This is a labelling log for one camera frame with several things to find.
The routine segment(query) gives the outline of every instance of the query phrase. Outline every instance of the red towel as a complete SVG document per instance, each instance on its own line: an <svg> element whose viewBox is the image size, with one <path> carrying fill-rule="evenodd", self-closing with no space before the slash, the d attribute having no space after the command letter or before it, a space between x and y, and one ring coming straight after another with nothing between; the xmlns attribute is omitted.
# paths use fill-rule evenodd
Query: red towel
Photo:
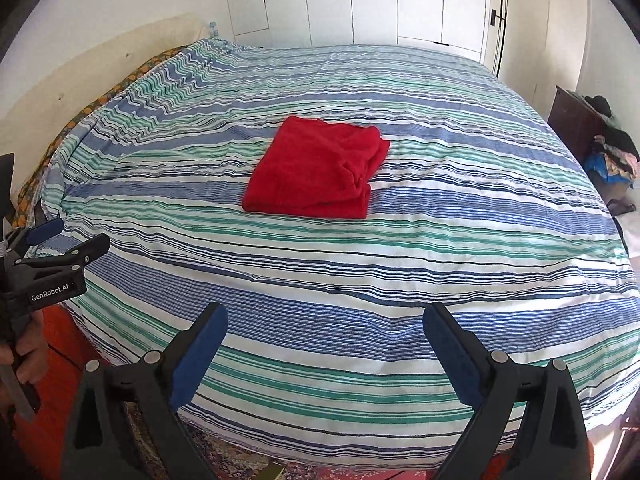
<svg viewBox="0 0 640 480"><path fill-rule="evenodd" d="M364 218L367 180L389 141L374 126L287 118L249 179L245 211L317 218Z"/></svg>

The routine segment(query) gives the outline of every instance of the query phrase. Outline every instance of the bedsheet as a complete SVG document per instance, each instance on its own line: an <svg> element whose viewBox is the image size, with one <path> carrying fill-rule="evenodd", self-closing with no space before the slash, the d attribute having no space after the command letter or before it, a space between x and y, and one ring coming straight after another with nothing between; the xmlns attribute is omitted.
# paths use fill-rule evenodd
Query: bedsheet
<svg viewBox="0 0 640 480"><path fill-rule="evenodd" d="M367 219L242 211L292 114L390 140ZM441 463L471 411L422 334L428 301L517 362L564 359L588 429L640 384L638 288L607 209L542 118L471 60L200 40L75 126L42 201L65 231L40 254L111 237L66 304L111 362L226 305L223 347L180 415L270 456Z"/></svg>

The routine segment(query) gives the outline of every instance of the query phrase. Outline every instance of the person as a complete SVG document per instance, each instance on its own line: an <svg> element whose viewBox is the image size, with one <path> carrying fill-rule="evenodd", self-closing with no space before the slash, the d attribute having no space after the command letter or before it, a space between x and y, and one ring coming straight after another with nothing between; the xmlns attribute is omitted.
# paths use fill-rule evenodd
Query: person
<svg viewBox="0 0 640 480"><path fill-rule="evenodd" d="M31 322L27 325L20 339L16 342L15 351L18 355L26 356L24 362L16 370L15 375L22 384L34 384L47 373L47 351L49 346L44 339L44 316L41 310L31 314ZM0 344L0 365L10 365L14 356L7 344ZM9 392L0 383L0 413L6 418L9 407L13 404Z"/></svg>

